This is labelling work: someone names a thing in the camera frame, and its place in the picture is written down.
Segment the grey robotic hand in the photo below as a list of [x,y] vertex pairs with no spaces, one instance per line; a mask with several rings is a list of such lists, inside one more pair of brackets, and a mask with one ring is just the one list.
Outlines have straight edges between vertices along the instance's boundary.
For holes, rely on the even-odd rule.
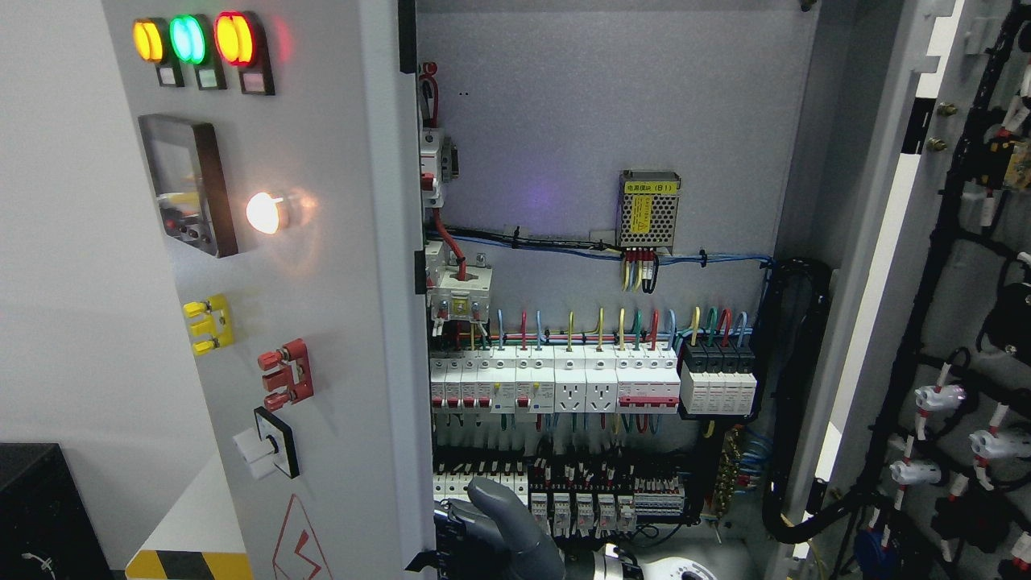
[[476,476],[436,507],[441,579],[564,579],[564,554],[511,488]]

